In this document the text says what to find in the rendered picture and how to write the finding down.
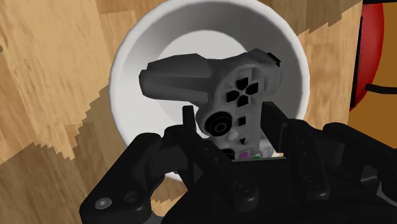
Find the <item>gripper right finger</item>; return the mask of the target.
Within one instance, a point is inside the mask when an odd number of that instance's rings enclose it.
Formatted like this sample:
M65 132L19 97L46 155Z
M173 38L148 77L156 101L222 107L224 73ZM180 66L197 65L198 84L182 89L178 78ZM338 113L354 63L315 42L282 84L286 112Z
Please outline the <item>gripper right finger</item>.
M397 150L343 123L323 129L261 105L262 131L284 158L260 162L261 208L397 208Z

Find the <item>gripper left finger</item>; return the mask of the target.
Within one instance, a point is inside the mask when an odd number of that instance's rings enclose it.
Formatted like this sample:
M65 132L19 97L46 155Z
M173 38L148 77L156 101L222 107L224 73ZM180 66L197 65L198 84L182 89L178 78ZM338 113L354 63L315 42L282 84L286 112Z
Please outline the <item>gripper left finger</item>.
M150 198L165 174L178 171L188 191L163 217ZM248 224L256 218L259 189L214 143L183 124L163 136L139 134L80 206L82 224Z

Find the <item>grey game controller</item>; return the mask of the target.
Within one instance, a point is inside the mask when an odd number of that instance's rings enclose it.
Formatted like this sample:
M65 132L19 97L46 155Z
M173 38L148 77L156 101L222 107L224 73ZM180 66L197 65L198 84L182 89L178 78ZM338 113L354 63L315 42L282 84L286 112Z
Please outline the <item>grey game controller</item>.
M195 105L201 133L231 159L245 159L274 152L260 127L261 104L281 78L281 61L254 49L225 59L193 53L156 60L140 72L139 84L151 99Z

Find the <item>white bowl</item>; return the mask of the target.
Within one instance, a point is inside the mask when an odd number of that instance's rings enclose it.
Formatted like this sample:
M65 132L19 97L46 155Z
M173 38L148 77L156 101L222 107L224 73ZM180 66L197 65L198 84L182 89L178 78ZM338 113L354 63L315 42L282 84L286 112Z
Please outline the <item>white bowl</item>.
M264 101L302 119L310 94L307 58L297 35L272 8L257 0L166 0L151 10L128 32L111 68L111 112L123 140L131 143L143 132L163 134L181 122L184 105L193 105L144 96L139 74L150 62L193 53L225 59L254 49L281 61L281 84Z

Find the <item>red round object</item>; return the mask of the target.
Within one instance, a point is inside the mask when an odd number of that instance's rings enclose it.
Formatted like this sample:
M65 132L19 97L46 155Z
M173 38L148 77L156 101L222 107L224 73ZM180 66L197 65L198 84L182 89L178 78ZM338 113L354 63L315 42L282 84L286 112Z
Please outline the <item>red round object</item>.
M397 87L373 83L384 43L384 4L397 0L363 0L352 80L350 110L353 110L367 92L397 95Z

